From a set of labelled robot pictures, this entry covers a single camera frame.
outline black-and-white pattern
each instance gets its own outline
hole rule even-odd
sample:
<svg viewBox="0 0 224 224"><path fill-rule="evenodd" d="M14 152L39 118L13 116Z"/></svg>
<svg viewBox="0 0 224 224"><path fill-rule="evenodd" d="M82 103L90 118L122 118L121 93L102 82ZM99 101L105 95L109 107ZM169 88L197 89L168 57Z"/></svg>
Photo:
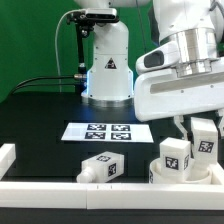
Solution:
<svg viewBox="0 0 224 224"><path fill-rule="evenodd" d="M186 170L187 167L188 167L188 164L189 164L189 158L190 158L190 156L187 155L187 156L185 157L185 159L184 159L184 169L185 169L185 170Z"/></svg>
<svg viewBox="0 0 224 224"><path fill-rule="evenodd" d="M201 141L198 151L211 153L214 146L214 142Z"/></svg>
<svg viewBox="0 0 224 224"><path fill-rule="evenodd" d="M111 133L111 140L131 140L131 133Z"/></svg>
<svg viewBox="0 0 224 224"><path fill-rule="evenodd" d="M85 139L92 139L92 140L98 140L98 139L105 139L106 133L104 132L86 132Z"/></svg>
<svg viewBox="0 0 224 224"><path fill-rule="evenodd" d="M116 172L117 172L117 164L116 163L114 163L108 167L108 177L116 174Z"/></svg>
<svg viewBox="0 0 224 224"><path fill-rule="evenodd" d="M112 131L131 131L130 125L112 125Z"/></svg>
<svg viewBox="0 0 224 224"><path fill-rule="evenodd" d="M166 157L166 167L173 170L179 170L178 159Z"/></svg>
<svg viewBox="0 0 224 224"><path fill-rule="evenodd" d="M100 157L98 157L96 160L99 160L99 161L101 161L101 162L107 162L107 161L109 161L111 158L110 157L108 157L108 156L100 156Z"/></svg>
<svg viewBox="0 0 224 224"><path fill-rule="evenodd" d="M106 124L88 124L88 131L106 131Z"/></svg>

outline warning label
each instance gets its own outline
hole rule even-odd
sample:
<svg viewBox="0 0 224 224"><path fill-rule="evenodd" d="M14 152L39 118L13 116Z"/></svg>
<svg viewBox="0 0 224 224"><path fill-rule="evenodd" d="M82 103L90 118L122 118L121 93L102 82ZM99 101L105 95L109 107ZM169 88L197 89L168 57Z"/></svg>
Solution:
<svg viewBox="0 0 224 224"><path fill-rule="evenodd" d="M108 61L107 65L105 66L106 69L117 69L113 58L110 58L110 60Z"/></svg>

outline white border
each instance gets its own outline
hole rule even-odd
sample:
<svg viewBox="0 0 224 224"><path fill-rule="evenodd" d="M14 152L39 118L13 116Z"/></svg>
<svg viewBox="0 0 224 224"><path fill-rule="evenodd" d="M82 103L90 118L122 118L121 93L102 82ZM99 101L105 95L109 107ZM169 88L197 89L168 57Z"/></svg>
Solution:
<svg viewBox="0 0 224 224"><path fill-rule="evenodd" d="M0 148L0 167L8 164L9 168L14 160L15 145L3 145ZM1 181L0 207L224 210L224 171L219 164L211 168L213 185Z"/></svg>

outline white cube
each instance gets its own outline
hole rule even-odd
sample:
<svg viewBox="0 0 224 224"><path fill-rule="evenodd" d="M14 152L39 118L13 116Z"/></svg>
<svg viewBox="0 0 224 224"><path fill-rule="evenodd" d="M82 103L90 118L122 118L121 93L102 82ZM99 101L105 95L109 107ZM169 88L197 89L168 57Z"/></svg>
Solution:
<svg viewBox="0 0 224 224"><path fill-rule="evenodd" d="M182 183L190 176L189 141L167 138L160 143L161 176Z"/></svg>
<svg viewBox="0 0 224 224"><path fill-rule="evenodd" d="M124 173L124 155L104 152L82 161L78 183L105 183Z"/></svg>
<svg viewBox="0 0 224 224"><path fill-rule="evenodd" d="M194 136L192 148L196 163L208 166L216 164L218 159L218 131L213 120L191 118Z"/></svg>

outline white plastic casing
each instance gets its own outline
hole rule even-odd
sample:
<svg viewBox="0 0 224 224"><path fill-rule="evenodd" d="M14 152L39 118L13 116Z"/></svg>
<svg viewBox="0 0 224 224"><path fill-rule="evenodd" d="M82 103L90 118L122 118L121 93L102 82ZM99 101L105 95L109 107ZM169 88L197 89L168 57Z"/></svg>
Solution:
<svg viewBox="0 0 224 224"><path fill-rule="evenodd" d="M128 67L128 35L122 22L94 27L94 61L88 71L87 91L83 97L106 101L133 97L133 72Z"/></svg>
<svg viewBox="0 0 224 224"><path fill-rule="evenodd" d="M111 7L136 7L146 5L151 0L111 0Z"/></svg>
<svg viewBox="0 0 224 224"><path fill-rule="evenodd" d="M117 16L117 10L116 9L108 9L108 8L88 8L85 10L86 17L89 17L90 15L96 16L96 15L110 15L114 17L114 20Z"/></svg>
<svg viewBox="0 0 224 224"><path fill-rule="evenodd" d="M146 5L151 0L74 0L82 8L136 7Z"/></svg>
<svg viewBox="0 0 224 224"><path fill-rule="evenodd" d="M210 18L211 0L154 0L155 18L160 41L164 38L195 28L213 28Z"/></svg>
<svg viewBox="0 0 224 224"><path fill-rule="evenodd" d="M81 8L109 8L110 0L74 0Z"/></svg>
<svg viewBox="0 0 224 224"><path fill-rule="evenodd" d="M189 141L167 138L160 143L161 176L183 183L190 176Z"/></svg>
<svg viewBox="0 0 224 224"><path fill-rule="evenodd" d="M191 118L194 136L193 155L202 166L216 164L218 159L218 131L213 120Z"/></svg>
<svg viewBox="0 0 224 224"><path fill-rule="evenodd" d="M148 121L224 108L224 58L212 72L178 78L167 68L140 75L135 82L135 115Z"/></svg>
<svg viewBox="0 0 224 224"><path fill-rule="evenodd" d="M164 63L160 66L154 66L147 68L145 66L144 60L148 55L151 55L157 51L161 51L164 56ZM176 64L180 60L180 51L176 41L168 42L161 47L141 56L136 62L136 70L138 75L146 73L148 71L159 70Z"/></svg>
<svg viewBox="0 0 224 224"><path fill-rule="evenodd" d="M78 183L105 183L123 174L124 155L104 152L82 162Z"/></svg>

